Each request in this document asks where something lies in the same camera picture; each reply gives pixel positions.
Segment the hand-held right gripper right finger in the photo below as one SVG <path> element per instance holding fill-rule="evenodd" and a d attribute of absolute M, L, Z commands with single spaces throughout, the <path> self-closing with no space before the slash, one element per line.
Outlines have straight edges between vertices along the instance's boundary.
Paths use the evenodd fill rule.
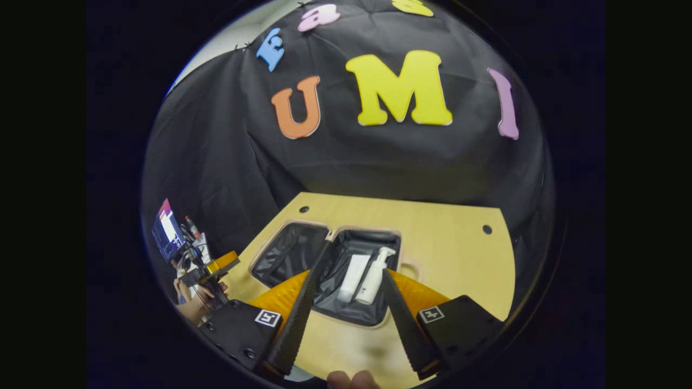
<path fill-rule="evenodd" d="M 422 381 L 477 364 L 504 325 L 468 295 L 447 298 L 391 269 L 382 271 L 381 293 Z"/>

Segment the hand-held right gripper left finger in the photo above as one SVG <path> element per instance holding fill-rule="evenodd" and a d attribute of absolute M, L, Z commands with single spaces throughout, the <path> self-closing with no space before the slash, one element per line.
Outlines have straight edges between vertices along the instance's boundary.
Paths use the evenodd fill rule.
<path fill-rule="evenodd" d="M 282 379 L 301 347 L 318 277 L 309 269 L 249 303 L 233 299 L 212 313 L 200 333 L 245 370 Z"/>

